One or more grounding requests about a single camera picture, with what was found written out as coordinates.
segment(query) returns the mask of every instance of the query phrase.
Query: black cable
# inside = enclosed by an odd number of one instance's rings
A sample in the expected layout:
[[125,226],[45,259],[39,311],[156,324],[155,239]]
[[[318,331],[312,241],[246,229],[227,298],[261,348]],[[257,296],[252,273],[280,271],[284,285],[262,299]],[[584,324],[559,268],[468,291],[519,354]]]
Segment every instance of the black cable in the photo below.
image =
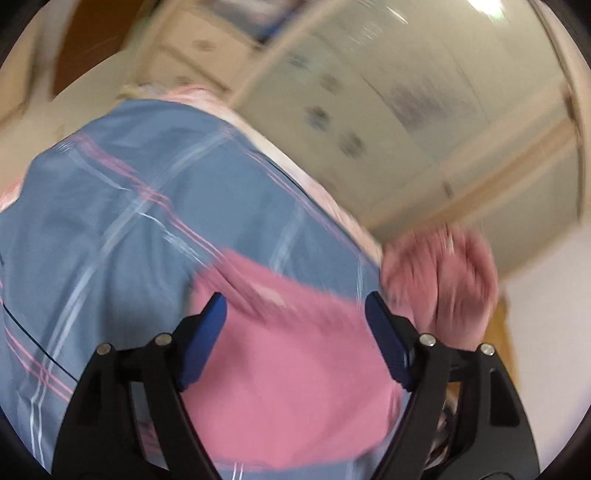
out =
[[6,307],[5,304],[2,304],[2,306],[4,306],[4,310],[6,311],[6,313],[8,313],[8,316],[12,319],[12,321],[16,324],[16,326],[18,326],[23,333],[29,337],[29,339],[37,346],[37,348],[39,350],[41,350],[41,352],[43,352],[43,354],[49,359],[51,360],[62,372],[64,372],[68,377],[70,377],[74,382],[78,383],[78,380],[76,379],[76,377],[74,375],[72,375],[71,373],[69,373],[68,370],[66,370],[64,367],[62,367],[58,362],[56,362],[53,357],[46,352],[46,350],[39,345],[39,342],[37,342],[29,332],[27,332],[23,326],[18,322],[18,320],[14,317],[14,315],[10,312],[10,310],[8,310],[8,307]]

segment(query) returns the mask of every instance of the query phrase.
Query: metal screw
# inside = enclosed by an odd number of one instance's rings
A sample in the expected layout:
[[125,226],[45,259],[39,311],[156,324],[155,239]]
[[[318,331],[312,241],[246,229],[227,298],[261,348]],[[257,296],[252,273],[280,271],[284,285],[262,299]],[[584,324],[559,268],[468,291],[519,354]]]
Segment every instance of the metal screw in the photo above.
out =
[[423,333],[418,338],[418,341],[421,342],[424,346],[433,346],[437,343],[437,339],[430,333]]
[[101,343],[98,347],[96,347],[96,353],[99,355],[106,355],[111,351],[111,346],[108,343]]
[[156,345],[158,346],[164,346],[164,345],[168,345],[170,342],[173,341],[173,337],[172,335],[170,335],[169,333],[161,333],[160,335],[158,335],[155,339],[154,342],[156,343]]
[[492,346],[490,343],[483,343],[480,346],[480,351],[488,356],[493,356],[495,354],[495,347]]

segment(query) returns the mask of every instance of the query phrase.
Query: wall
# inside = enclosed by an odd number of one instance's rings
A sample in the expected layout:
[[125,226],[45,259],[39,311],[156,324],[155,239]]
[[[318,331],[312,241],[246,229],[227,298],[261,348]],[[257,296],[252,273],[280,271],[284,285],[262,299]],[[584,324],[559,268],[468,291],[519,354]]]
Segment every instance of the wall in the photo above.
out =
[[591,225],[505,284],[519,393],[542,467],[591,401]]

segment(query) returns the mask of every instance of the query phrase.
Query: pink shirt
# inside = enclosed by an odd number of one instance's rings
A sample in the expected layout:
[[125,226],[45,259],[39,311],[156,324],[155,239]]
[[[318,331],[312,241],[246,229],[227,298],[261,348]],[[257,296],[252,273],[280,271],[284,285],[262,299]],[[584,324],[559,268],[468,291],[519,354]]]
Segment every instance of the pink shirt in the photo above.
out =
[[183,393],[214,461],[296,468],[358,457],[387,436],[402,389],[362,306],[228,251],[197,275],[191,311],[215,292],[228,318]]

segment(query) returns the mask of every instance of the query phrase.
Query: cabinet door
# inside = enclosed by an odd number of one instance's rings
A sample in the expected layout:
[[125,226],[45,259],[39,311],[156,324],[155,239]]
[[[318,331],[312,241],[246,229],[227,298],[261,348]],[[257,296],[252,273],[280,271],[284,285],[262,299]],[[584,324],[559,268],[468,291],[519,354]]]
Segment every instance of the cabinet door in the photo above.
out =
[[570,148],[528,189],[468,224],[486,236],[505,277],[577,221],[579,194],[579,156]]
[[163,45],[185,57],[208,76],[229,87],[252,54],[252,46],[208,18],[181,11],[167,28]]
[[486,128],[469,79],[433,31],[382,0],[347,5],[317,30],[384,99],[432,160]]
[[431,166],[362,75],[315,35],[264,76],[239,113],[354,215]]
[[218,94],[223,92],[218,84],[165,51],[156,52],[139,80],[140,83],[155,83],[167,89],[197,84],[205,85]]

